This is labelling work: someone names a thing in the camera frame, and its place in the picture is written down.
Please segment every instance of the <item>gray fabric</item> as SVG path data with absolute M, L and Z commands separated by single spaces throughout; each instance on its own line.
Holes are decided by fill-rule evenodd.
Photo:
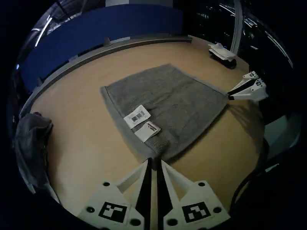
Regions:
M 226 94 L 171 64 L 151 68 L 102 87 L 107 108 L 130 146 L 145 159 L 168 160 L 199 137 L 227 104 Z M 123 118 L 143 105 L 161 131 L 142 143 Z
M 59 202 L 46 175 L 45 145 L 52 127 L 51 120 L 39 113 L 26 114 L 18 123 L 14 149 L 20 174 L 30 191 L 46 190 Z

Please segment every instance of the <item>white tag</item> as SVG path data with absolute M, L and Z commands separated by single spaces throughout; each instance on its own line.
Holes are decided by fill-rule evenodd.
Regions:
M 132 113 L 124 117 L 125 122 L 129 126 L 130 129 L 138 125 L 139 123 L 147 120 L 151 115 L 144 106 L 138 106 Z
M 134 134 L 140 138 L 142 142 L 145 142 L 148 138 L 156 135 L 160 130 L 161 129 L 158 126 L 154 125 L 151 121 L 148 121 Z

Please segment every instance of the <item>wooden table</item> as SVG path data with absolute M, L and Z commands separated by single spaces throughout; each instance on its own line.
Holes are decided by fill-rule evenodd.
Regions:
M 139 165 L 113 123 L 100 87 L 171 63 L 227 92 L 248 66 L 238 60 L 236 69 L 225 68 L 210 58 L 206 44 L 194 38 L 191 44 L 151 44 L 109 54 L 67 74 L 35 101 L 31 111 L 54 124 L 48 143 L 50 177 L 68 211 L 78 215 L 102 178 L 116 181 Z M 236 187 L 258 160 L 264 131 L 260 117 L 249 101 L 229 102 L 208 131 L 171 166 L 192 181 L 206 180 L 228 209 Z M 152 218 L 156 215 L 154 180 Z

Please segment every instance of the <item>black cable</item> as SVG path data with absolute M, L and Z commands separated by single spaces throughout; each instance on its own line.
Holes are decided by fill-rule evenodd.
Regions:
M 242 188 L 249 182 L 252 181 L 254 178 L 256 178 L 260 173 L 264 172 L 267 164 L 267 157 L 269 154 L 269 144 L 265 139 L 263 139 L 263 144 L 262 144 L 262 150 L 260 152 L 259 158 L 257 165 L 255 169 L 247 175 L 247 177 L 244 178 L 244 180 L 239 184 L 237 189 L 235 190 L 233 197 L 231 199 L 230 203 L 230 210 L 234 207 L 234 204 L 236 203 L 237 197 L 242 190 Z

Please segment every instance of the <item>blue partition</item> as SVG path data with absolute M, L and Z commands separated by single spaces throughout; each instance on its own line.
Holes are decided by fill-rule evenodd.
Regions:
M 110 40 L 155 34 L 182 33 L 181 10 L 148 4 L 128 4 L 96 9 L 68 21 L 45 36 L 21 65 L 29 92 L 37 79 L 45 79 L 69 58 Z

